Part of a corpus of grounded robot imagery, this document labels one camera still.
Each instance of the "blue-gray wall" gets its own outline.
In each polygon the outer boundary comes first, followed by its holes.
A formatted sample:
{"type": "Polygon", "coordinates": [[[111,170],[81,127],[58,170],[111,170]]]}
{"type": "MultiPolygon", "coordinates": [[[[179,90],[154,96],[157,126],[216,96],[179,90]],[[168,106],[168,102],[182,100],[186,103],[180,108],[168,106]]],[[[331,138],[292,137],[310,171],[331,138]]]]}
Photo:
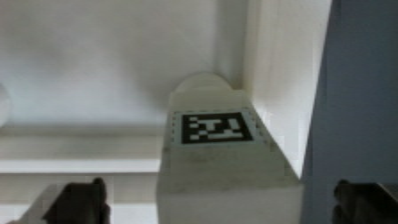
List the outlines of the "blue-gray wall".
{"type": "Polygon", "coordinates": [[[333,3],[305,168],[305,224],[331,223],[342,178],[398,183],[397,0],[333,3]]]}

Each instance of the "white surface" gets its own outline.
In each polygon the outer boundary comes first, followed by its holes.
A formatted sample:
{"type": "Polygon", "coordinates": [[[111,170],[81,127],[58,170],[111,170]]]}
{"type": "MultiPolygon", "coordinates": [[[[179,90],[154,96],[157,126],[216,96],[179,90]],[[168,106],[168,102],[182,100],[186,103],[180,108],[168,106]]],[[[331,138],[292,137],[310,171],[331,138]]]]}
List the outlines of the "white surface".
{"type": "Polygon", "coordinates": [[[248,0],[0,0],[12,124],[163,126],[184,78],[241,85],[248,0]]]}
{"type": "Polygon", "coordinates": [[[4,129],[0,173],[159,172],[164,132],[157,132],[4,129]]]}
{"type": "Polygon", "coordinates": [[[299,223],[303,184],[244,91],[177,92],[170,108],[157,185],[161,224],[299,223]],[[230,129],[226,124],[202,141],[182,140],[182,131],[209,134],[216,113],[237,112],[253,140],[232,140],[230,136],[218,135],[230,129]],[[193,122],[186,123],[184,116],[193,114],[198,115],[195,122],[212,119],[209,127],[184,130],[182,126],[193,122]],[[225,138],[225,142],[207,140],[212,135],[225,138]]]}
{"type": "Polygon", "coordinates": [[[301,176],[331,0],[251,0],[244,88],[301,176]]]}

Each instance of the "qr-like tag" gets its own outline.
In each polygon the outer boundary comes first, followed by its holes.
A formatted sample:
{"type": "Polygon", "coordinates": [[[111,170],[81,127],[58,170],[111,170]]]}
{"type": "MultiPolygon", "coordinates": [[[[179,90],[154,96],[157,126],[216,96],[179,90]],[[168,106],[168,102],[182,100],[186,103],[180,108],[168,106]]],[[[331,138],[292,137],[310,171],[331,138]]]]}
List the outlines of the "qr-like tag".
{"type": "Polygon", "coordinates": [[[182,128],[184,144],[253,141],[242,113],[184,115],[182,128]]]}

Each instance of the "white wall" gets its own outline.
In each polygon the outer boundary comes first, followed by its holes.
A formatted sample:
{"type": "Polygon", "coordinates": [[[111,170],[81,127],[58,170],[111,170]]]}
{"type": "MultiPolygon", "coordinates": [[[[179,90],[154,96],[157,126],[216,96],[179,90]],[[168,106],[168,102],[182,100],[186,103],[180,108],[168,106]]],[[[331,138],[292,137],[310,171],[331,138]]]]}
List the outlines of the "white wall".
{"type": "Polygon", "coordinates": [[[184,78],[241,84],[246,0],[0,0],[15,125],[161,126],[184,78]]]}
{"type": "Polygon", "coordinates": [[[303,172],[331,0],[251,0],[244,86],[303,172]]]}

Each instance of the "white shelf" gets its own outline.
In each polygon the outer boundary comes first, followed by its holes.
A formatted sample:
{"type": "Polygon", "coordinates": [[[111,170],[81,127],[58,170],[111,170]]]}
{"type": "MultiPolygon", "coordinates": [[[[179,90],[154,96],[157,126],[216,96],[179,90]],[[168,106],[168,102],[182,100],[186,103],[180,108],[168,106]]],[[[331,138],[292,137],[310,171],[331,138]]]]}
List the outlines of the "white shelf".
{"type": "Polygon", "coordinates": [[[6,129],[0,173],[159,172],[163,132],[6,129]]]}

